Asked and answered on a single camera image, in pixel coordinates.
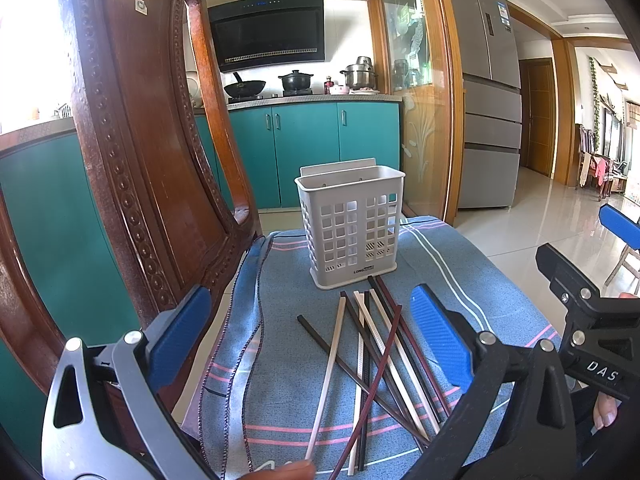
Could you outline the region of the person's right hand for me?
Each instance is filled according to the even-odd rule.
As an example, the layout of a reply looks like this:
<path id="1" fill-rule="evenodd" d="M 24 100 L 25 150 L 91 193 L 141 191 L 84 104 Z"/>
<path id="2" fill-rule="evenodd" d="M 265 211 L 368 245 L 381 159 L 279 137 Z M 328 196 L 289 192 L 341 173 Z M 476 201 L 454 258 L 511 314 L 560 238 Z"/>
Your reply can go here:
<path id="1" fill-rule="evenodd" d="M 612 396 L 599 392 L 596 403 L 593 405 L 593 425 L 597 431 L 609 427 L 615 422 L 618 405 Z"/>

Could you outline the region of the person's left hand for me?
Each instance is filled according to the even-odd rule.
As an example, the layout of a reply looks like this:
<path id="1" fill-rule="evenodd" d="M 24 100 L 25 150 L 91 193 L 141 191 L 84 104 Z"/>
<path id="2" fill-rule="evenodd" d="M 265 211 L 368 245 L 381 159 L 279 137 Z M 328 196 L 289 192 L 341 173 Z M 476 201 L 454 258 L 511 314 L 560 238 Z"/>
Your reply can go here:
<path id="1" fill-rule="evenodd" d="M 299 460 L 274 469 L 244 474 L 240 480 L 314 480 L 316 466 L 311 460 Z"/>

